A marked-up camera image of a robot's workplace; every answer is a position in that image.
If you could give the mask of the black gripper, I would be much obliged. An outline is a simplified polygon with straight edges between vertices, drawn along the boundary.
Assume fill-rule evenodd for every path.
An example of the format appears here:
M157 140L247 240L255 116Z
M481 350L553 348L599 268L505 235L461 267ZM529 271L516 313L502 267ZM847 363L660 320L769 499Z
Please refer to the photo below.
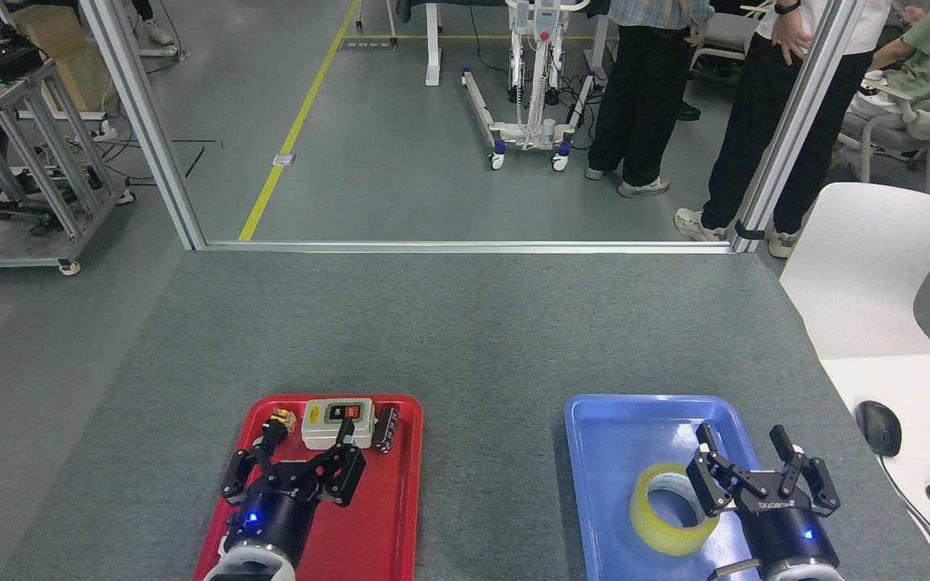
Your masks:
M752 558L763 579L838 579L840 560L819 516L841 507L827 464L809 457L774 425L770 439L785 466L780 474L754 474L746 487L746 470L719 452L708 423L695 429L698 449L685 473L708 517L735 512ZM805 479L811 497L798 489Z
M322 500L348 507L364 474L354 422L343 418L336 444L308 461L272 462L277 442L237 449L219 486L233 508L226 520L225 566L296 567Z

